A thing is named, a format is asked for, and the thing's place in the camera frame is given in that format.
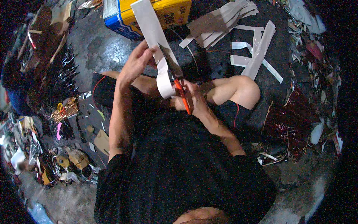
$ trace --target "scissors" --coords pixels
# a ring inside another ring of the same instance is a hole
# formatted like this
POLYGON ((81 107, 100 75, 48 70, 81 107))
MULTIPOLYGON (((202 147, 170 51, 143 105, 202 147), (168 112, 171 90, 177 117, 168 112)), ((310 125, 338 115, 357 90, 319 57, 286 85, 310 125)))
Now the scissors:
POLYGON ((62 103, 57 104, 57 110, 62 117, 65 116, 65 108, 63 107, 62 103))
MULTIPOLYGON (((158 46, 159 46, 160 50, 162 51, 165 60, 167 62, 172 61, 172 59, 168 55, 166 55, 166 52, 165 52, 166 48, 163 47, 160 43, 158 43, 158 46)), ((190 115, 191 112, 190 112, 190 108, 189 108, 189 105, 188 105, 188 101, 185 98, 185 89, 183 88, 182 84, 180 83, 179 77, 175 74, 175 70, 170 69, 170 63, 167 63, 167 64, 168 64, 168 74, 173 76, 175 86, 179 90, 179 93, 180 93, 180 96, 182 97, 185 109, 187 110, 188 114, 190 115)))

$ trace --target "concrete floor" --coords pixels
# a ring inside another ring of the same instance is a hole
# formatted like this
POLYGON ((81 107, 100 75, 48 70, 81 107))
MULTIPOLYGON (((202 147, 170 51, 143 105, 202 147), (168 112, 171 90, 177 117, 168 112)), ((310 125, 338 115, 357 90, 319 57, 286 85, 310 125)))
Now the concrete floor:
MULTIPOLYGON (((72 44, 74 53, 78 54, 75 62, 80 74, 76 77, 76 82, 81 92, 91 91, 94 71, 120 71, 135 45, 130 40, 107 29, 101 15, 101 10, 92 10, 84 19, 77 18, 68 37, 68 43, 72 44)), ((90 101, 91 99, 88 99, 81 103, 81 105, 85 105, 84 111, 92 110, 88 106, 90 101)), ((102 119, 97 113, 91 113, 86 119, 82 115, 79 120, 82 130, 89 124, 99 129, 102 128, 100 122, 102 119)), ((108 120, 104 122, 104 126, 108 130, 108 120)), ((75 135, 76 140, 72 143, 81 144, 82 149, 98 166, 103 168, 98 160, 98 154, 89 150, 88 144, 77 140, 78 129, 76 129, 75 135)), ((287 161, 265 166, 264 169, 282 192, 278 194, 274 206, 261 223, 290 224, 307 220, 323 199, 334 166, 332 155, 332 151, 324 155, 316 155, 309 149, 297 164, 287 161)), ((105 161, 106 156, 103 154, 100 156, 105 161)), ((68 186, 59 184, 51 189, 46 189, 33 179, 31 173, 21 174, 20 179, 23 181, 22 189, 25 196, 31 201, 41 203, 54 223, 57 221, 66 224, 94 223, 93 209, 96 186, 88 183, 73 183, 68 186)))

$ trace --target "dark floor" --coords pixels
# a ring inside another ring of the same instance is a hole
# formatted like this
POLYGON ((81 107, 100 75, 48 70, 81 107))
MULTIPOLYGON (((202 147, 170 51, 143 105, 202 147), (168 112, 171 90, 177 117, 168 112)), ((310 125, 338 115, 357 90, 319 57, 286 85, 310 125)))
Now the dark floor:
MULTIPOLYGON (((283 16, 282 12, 267 12, 266 10, 272 10, 272 8, 270 8, 271 6, 267 5, 265 1, 257 3, 257 6, 260 11, 258 15, 261 15, 262 13, 262 15, 271 19, 276 25, 276 35, 285 39, 285 35, 281 34, 281 32, 285 32, 286 28, 280 26, 283 26, 283 21, 286 21, 287 18, 279 17, 283 16)), ((78 65, 78 72, 80 73, 76 77, 76 82, 80 92, 92 91, 92 77, 94 71, 98 73, 107 70, 120 71, 131 53, 131 50, 137 44, 106 28, 101 15, 101 9, 98 11, 91 10, 91 12, 83 19, 77 15, 74 28, 68 37, 68 43, 72 43, 74 53, 78 54, 75 62, 78 65)), ((260 19, 265 20, 266 17, 260 16, 260 19)), ((248 19, 244 21, 243 24, 251 26, 257 25, 257 21, 253 20, 250 22, 249 20, 249 18, 255 19, 253 16, 247 18, 248 19)), ((230 38, 237 39, 239 37, 228 36, 227 38, 226 41, 229 42, 230 38)), ((173 52, 176 55, 180 55, 178 58, 180 65, 189 68, 189 71, 194 70, 193 73, 198 76, 199 72, 196 71, 195 67, 193 68, 194 65, 192 63, 191 55, 185 49, 178 47, 179 42, 180 41, 178 40, 174 40, 170 45, 172 46, 173 52)), ((197 49, 194 44, 191 48, 194 54, 200 54, 200 49, 197 49)), ((284 60, 287 60, 285 53, 280 52, 279 56, 274 53, 268 53, 268 55, 272 57, 271 61, 266 58, 271 64, 278 63, 274 62, 274 60, 281 61, 282 65, 277 64, 277 66, 282 66, 283 68, 280 69, 280 71, 285 72, 286 65, 284 60)), ((207 61, 213 62, 212 65, 209 65, 211 66, 211 69, 204 72, 207 78, 215 78, 219 75, 223 76, 221 73, 224 72, 221 72, 221 69, 219 72, 217 70, 218 66, 221 66, 223 70, 225 69, 225 65, 222 65, 219 60, 219 58, 223 56, 219 54, 208 54, 205 55, 205 57, 207 58, 207 61)), ((204 65, 199 65, 198 70, 203 71, 203 66, 204 65)), ((155 71, 149 68, 145 70, 145 73, 148 75, 155 75, 155 71)), ((260 74, 258 74, 257 82, 263 93, 262 100, 254 111, 252 118, 247 121, 251 126, 256 126, 257 128, 262 126, 270 100, 269 97, 276 96, 277 98, 277 96, 279 96, 278 98, 280 99, 278 101, 280 101, 281 98, 285 98, 285 88, 289 83, 287 80, 289 76, 286 74, 281 75, 286 80, 282 85, 279 85, 277 80, 275 80, 270 73, 267 74, 265 71, 262 71, 261 78, 260 74)), ((48 147, 58 147, 70 143, 78 143, 95 161, 97 166, 104 168, 99 156, 105 163, 107 157, 101 152, 95 153, 89 149, 88 142, 93 142, 93 134, 84 131, 82 140, 79 135, 79 128, 85 130, 88 125, 92 125, 97 129, 102 129, 101 121, 103 122, 105 131, 108 133, 109 120, 103 120, 97 112, 97 109, 92 108, 89 103, 93 105, 92 97, 80 102, 80 110, 82 113, 77 116, 78 124, 75 118, 70 119, 76 138, 70 141, 47 139, 47 142, 49 142, 48 147)), ((334 165, 334 158, 330 155, 333 155, 333 153, 321 155, 309 149, 296 164, 294 164, 293 161, 285 161, 280 164, 265 166, 264 169, 274 180, 281 193, 278 194, 274 206, 261 223, 299 223, 303 217, 307 220, 322 200, 327 183, 330 180, 331 170, 334 165)), ((68 186, 59 184, 51 189, 45 189, 45 187, 35 182, 31 174, 21 174, 20 178, 23 180, 23 189, 26 197, 43 204, 48 211, 50 218, 54 222, 60 220, 68 224, 94 223, 93 209, 96 193, 95 186, 87 183, 78 185, 73 183, 68 186)))

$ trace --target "wire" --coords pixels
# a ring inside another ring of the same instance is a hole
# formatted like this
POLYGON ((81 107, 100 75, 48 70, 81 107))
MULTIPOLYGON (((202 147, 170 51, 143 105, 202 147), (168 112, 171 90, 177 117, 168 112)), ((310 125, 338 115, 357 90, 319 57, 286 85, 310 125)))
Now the wire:
POLYGON ((289 131, 287 129, 286 129, 286 131, 287 131, 287 151, 286 151, 285 155, 283 157, 281 157, 281 159, 278 160, 278 161, 274 161, 272 163, 264 164, 262 166, 267 166, 267 165, 271 165, 271 164, 274 164, 274 163, 278 163, 278 162, 281 162, 282 160, 284 160, 286 158, 287 154, 289 153, 289 146, 290 146, 290 144, 289 144, 289 131))
POLYGON ((236 104, 236 105, 237 105, 237 112, 236 112, 236 116, 234 118, 234 128, 236 128, 236 118, 237 118, 237 115, 239 114, 239 105, 238 104, 236 104))
MULTIPOLYGON (((175 33, 183 41, 182 37, 177 32, 175 32, 172 28, 170 28, 170 30, 173 31, 173 33, 175 33)), ((197 66, 197 72, 199 72, 199 67, 198 67, 197 61, 195 60, 194 54, 190 50, 189 45, 187 45, 187 49, 189 50, 190 54, 193 56, 193 60, 195 62, 195 65, 197 66)))
POLYGON ((93 91, 92 91, 92 100, 93 100, 93 104, 95 105, 96 109, 98 110, 97 106, 96 106, 96 102, 95 102, 95 89, 97 87, 97 85, 105 78, 106 76, 103 76, 95 85, 95 87, 93 88, 93 91))

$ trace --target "cardboard piece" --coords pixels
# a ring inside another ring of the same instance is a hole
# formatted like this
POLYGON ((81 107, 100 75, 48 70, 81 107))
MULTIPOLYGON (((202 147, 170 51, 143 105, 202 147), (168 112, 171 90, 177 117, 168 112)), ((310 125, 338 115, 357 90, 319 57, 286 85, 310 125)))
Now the cardboard piece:
POLYGON ((87 155, 78 149, 70 149, 69 147, 66 147, 65 151, 68 153, 70 161, 81 170, 90 163, 87 155))
POLYGON ((110 138, 104 130, 99 130, 94 144, 103 154, 110 156, 110 138))

